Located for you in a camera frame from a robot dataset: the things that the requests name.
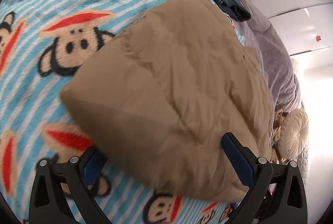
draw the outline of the monkey ear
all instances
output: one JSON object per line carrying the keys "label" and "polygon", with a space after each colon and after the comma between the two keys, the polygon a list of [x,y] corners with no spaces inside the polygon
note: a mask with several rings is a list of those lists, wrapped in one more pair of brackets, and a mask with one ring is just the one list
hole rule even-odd
{"label": "monkey ear", "polygon": [[107,195],[110,194],[111,192],[111,184],[109,182],[109,180],[103,175],[103,174],[100,174],[98,176],[98,193],[97,195],[99,197],[106,197]]}
{"label": "monkey ear", "polygon": [[5,16],[5,18],[3,19],[3,22],[6,22],[6,23],[8,23],[11,26],[14,23],[14,18],[15,18],[15,13],[14,12],[10,12],[9,14],[7,14]]}
{"label": "monkey ear", "polygon": [[55,45],[52,44],[48,48],[46,48],[38,61],[38,71],[41,77],[48,76],[53,72],[51,65],[51,56],[54,46]]}
{"label": "monkey ear", "polygon": [[108,43],[110,40],[112,40],[112,38],[114,37],[114,35],[111,35],[109,33],[103,33],[102,34],[102,39],[103,39],[103,43],[106,44]]}

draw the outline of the monkey print blanket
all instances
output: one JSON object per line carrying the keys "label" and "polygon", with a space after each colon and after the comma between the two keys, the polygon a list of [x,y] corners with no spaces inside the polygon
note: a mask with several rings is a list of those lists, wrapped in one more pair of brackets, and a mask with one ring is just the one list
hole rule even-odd
{"label": "monkey print blanket", "polygon": [[[20,221],[29,221],[36,165],[42,159],[66,162],[92,144],[60,103],[61,88],[109,39],[166,1],[2,1],[0,191]],[[236,34],[243,43],[244,37]],[[68,187],[63,190],[82,223]],[[231,204],[155,192],[112,165],[89,191],[113,224],[217,224],[234,210]]]}

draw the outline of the bed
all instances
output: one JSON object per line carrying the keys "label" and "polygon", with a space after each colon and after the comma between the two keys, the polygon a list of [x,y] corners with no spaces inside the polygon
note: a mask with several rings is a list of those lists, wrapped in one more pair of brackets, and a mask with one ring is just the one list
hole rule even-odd
{"label": "bed", "polygon": [[[2,120],[0,126],[2,133],[0,151],[2,159],[7,157],[8,160],[9,157],[10,163],[9,167],[4,167],[4,165],[1,167],[2,172],[6,168],[10,172],[6,173],[5,171],[7,180],[4,179],[4,173],[2,173],[0,190],[19,220],[28,223],[28,202],[35,174],[35,165],[42,159],[47,159],[53,163],[65,162],[73,155],[82,154],[92,144],[91,140],[73,124],[68,114],[59,108],[58,91],[69,81],[70,75],[78,66],[74,64],[68,67],[61,67],[55,62],[56,41],[59,41],[61,34],[55,34],[52,30],[59,30],[55,26],[62,21],[66,20],[66,22],[69,22],[66,19],[69,14],[70,17],[73,17],[73,13],[77,12],[81,14],[80,16],[89,14],[91,18],[89,21],[93,28],[91,33],[94,33],[99,43],[100,41],[107,41],[113,37],[113,33],[118,33],[141,15],[138,15],[138,12],[128,14],[122,23],[117,23],[114,25],[113,30],[109,31],[105,27],[105,24],[113,19],[109,10],[115,11],[116,7],[99,7],[97,10],[94,9],[90,12],[82,12],[82,10],[86,4],[95,3],[102,6],[103,3],[107,3],[110,0],[77,0],[75,3],[71,3],[73,0],[65,0],[68,2],[65,8],[66,12],[53,11],[52,6],[44,11],[36,8],[30,13],[33,15],[33,24],[29,24],[24,15],[15,13],[15,2],[20,1],[3,0],[0,7],[2,24],[9,27],[8,31],[10,33],[15,33],[16,39],[23,37],[26,29],[34,30],[34,34],[31,34],[29,38],[25,38],[25,41],[19,45],[18,50],[21,52],[21,56],[17,57],[17,62],[25,62],[25,66],[20,68],[14,66],[14,61],[8,62],[6,67],[11,69],[11,71],[2,73],[0,80],[0,105],[2,109],[0,115]],[[34,3],[48,3],[48,0],[31,1],[34,1]],[[115,1],[118,3],[117,6],[122,7],[119,8],[119,11],[124,14],[129,12],[130,7],[128,4],[125,7],[125,3],[119,0]],[[144,12],[147,7],[153,7],[164,1],[145,2],[144,5],[140,5],[140,11]],[[291,62],[281,40],[270,22],[250,2],[247,0],[240,1],[251,13],[252,18],[246,22],[237,22],[232,19],[230,21],[234,26],[240,43],[257,48],[261,70],[272,93],[275,110],[283,108],[286,111],[291,111],[295,108],[300,108],[301,98],[298,81],[292,72]],[[46,23],[47,20],[52,19],[55,15],[59,15],[62,18],[61,21]],[[29,55],[32,46],[37,48],[38,57]],[[272,59],[275,62],[274,67],[271,64]],[[35,71],[36,65],[38,76],[32,73],[31,70]],[[59,83],[59,80],[51,80],[54,74],[62,76],[62,83]],[[39,87],[41,78],[49,79],[47,86]],[[7,91],[4,86],[9,86],[11,89]],[[46,101],[46,95],[52,97],[53,101]],[[27,119],[20,119],[20,114],[27,114]],[[11,124],[14,127],[7,129],[6,126]],[[306,159],[307,147],[298,159],[302,175],[304,176],[307,173]],[[63,189],[68,197],[73,214],[79,222],[82,222],[66,185],[63,186]],[[165,211],[161,210],[161,213],[156,216],[154,223],[224,223],[237,206],[236,204],[204,202],[167,193],[159,193],[135,182],[132,177],[111,164],[104,168],[90,191],[112,223],[136,224],[144,222],[145,224],[150,224],[152,222],[149,220],[148,215],[155,210],[154,205],[159,202],[163,204],[168,203],[170,208],[169,211],[167,208]]]}

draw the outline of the gray blanket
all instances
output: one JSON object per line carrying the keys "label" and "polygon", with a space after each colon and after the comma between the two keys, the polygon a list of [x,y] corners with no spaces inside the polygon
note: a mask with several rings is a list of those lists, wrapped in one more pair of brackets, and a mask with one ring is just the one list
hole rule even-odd
{"label": "gray blanket", "polygon": [[271,22],[249,0],[240,1],[250,12],[251,19],[245,22],[234,21],[234,24],[239,33],[245,36],[245,45],[257,49],[275,111],[282,108],[285,112],[290,112],[300,108],[299,83],[280,37]]}

